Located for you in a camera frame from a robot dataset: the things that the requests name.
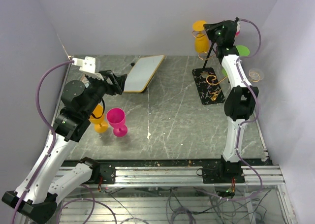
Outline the yellow wine glass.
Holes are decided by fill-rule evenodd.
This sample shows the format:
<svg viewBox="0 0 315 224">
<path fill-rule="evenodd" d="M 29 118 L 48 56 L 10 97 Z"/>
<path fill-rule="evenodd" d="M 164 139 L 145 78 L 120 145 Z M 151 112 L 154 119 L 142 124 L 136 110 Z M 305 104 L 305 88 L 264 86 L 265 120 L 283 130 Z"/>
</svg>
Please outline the yellow wine glass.
<svg viewBox="0 0 315 224">
<path fill-rule="evenodd" d="M 94 125 L 97 133 L 105 133 L 109 128 L 109 124 L 105 120 L 104 106 L 98 104 L 90 115 L 89 121 Z"/>
<path fill-rule="evenodd" d="M 209 50 L 209 40 L 205 34 L 204 24 L 206 21 L 199 20 L 192 25 L 192 35 L 194 37 L 194 48 L 197 53 Z"/>
</svg>

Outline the clear wine glass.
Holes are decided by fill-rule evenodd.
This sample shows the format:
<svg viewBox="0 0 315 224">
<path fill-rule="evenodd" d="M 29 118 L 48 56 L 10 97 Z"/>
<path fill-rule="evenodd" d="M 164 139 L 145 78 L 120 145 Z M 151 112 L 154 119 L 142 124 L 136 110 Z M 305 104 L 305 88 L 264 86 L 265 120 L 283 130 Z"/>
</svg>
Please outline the clear wine glass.
<svg viewBox="0 0 315 224">
<path fill-rule="evenodd" d="M 249 70 L 248 79 L 251 82 L 257 83 L 264 79 L 264 73 L 258 68 L 252 68 Z"/>
</svg>

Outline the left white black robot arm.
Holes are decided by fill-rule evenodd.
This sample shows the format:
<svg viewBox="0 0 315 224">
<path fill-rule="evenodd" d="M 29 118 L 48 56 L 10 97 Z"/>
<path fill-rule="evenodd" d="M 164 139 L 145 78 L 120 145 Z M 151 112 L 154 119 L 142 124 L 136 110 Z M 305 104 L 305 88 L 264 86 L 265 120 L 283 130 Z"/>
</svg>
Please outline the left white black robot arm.
<svg viewBox="0 0 315 224">
<path fill-rule="evenodd" d="M 6 191 L 2 202 L 37 224 L 45 224 L 58 204 L 80 184 L 95 184 L 100 179 L 100 163 L 85 157 L 64 177 L 54 177 L 69 153 L 78 144 L 96 118 L 96 107 L 104 105 L 104 95 L 121 95 L 126 74 L 116 76 L 101 71 L 101 78 L 87 77 L 88 86 L 80 80 L 68 82 L 61 101 L 64 107 L 55 118 L 52 133 L 31 172 L 14 191 Z"/>
</svg>

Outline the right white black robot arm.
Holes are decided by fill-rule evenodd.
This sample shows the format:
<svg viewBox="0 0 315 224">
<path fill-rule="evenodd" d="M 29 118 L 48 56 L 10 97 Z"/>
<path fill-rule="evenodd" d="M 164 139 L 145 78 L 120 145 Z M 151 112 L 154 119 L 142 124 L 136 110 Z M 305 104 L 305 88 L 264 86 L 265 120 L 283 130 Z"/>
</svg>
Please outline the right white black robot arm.
<svg viewBox="0 0 315 224">
<path fill-rule="evenodd" d="M 227 74 L 231 91 L 224 103 L 224 113 L 228 121 L 226 146 L 218 166 L 202 169 L 204 178 L 213 182 L 228 183 L 238 179 L 242 181 L 241 147 L 243 136 L 250 116 L 253 114 L 259 90 L 251 85 L 243 71 L 241 56 L 234 45 L 235 36 L 240 29 L 241 19 L 204 24 L 205 33 L 215 54 Z"/>
</svg>

